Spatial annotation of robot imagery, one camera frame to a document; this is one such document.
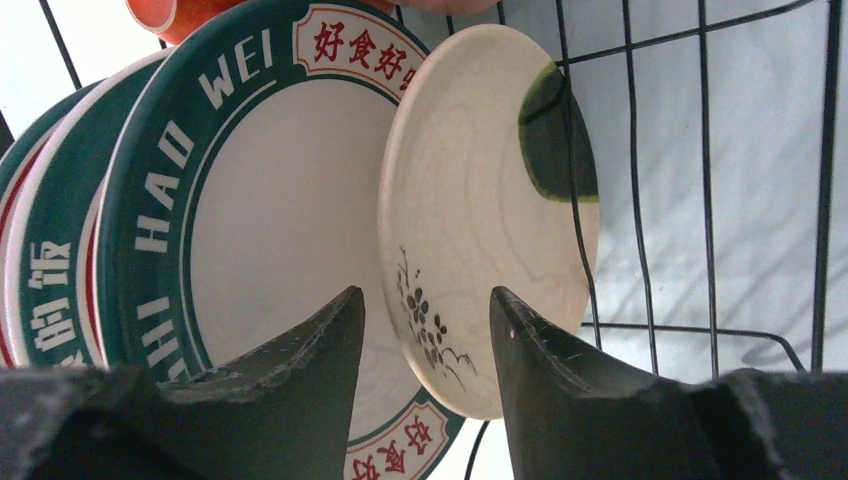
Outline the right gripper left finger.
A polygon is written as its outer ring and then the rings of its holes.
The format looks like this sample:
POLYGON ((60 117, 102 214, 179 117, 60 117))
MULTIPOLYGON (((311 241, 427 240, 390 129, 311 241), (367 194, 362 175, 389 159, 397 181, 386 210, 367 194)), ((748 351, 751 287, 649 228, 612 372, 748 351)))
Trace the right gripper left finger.
POLYGON ((187 382, 140 367, 1 374, 5 479, 339 479, 366 310, 351 286, 187 382))

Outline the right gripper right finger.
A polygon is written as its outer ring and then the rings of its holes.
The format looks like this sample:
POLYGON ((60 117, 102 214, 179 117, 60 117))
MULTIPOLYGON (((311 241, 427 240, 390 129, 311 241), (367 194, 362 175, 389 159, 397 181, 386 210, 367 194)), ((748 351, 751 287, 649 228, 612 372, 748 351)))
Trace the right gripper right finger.
POLYGON ((843 479, 847 376, 739 369, 696 384, 635 368, 509 289, 490 330, 518 479, 843 479))

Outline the green rim Hao Wei plate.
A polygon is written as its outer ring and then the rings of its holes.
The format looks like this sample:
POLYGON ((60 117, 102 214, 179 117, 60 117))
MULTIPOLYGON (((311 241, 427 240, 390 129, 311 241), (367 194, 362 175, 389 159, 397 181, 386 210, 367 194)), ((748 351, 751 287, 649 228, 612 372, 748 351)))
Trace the green rim Hao Wei plate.
POLYGON ((377 197, 428 47, 355 1, 248 1, 154 69, 118 136, 94 243, 105 363, 186 380, 363 291, 342 475, 424 479, 456 439, 410 369, 380 279, 377 197))

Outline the green red rim plate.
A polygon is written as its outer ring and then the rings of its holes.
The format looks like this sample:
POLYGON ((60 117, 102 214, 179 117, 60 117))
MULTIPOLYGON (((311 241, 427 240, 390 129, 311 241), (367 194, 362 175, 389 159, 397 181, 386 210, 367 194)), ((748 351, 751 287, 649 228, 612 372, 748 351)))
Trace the green red rim plate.
POLYGON ((130 110, 169 53, 61 100, 2 160, 1 326, 11 366, 103 366, 92 267, 103 181, 130 110))

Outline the cream plate with plum blossom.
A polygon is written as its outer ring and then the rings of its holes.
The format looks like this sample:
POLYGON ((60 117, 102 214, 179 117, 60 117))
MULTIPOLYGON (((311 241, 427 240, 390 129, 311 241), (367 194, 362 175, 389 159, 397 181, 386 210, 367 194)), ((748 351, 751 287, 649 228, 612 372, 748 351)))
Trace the cream plate with plum blossom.
POLYGON ((501 418, 492 291, 575 332, 599 233, 589 132, 552 57, 497 24, 441 43, 395 115, 378 201, 384 296, 426 390, 461 416, 501 418))

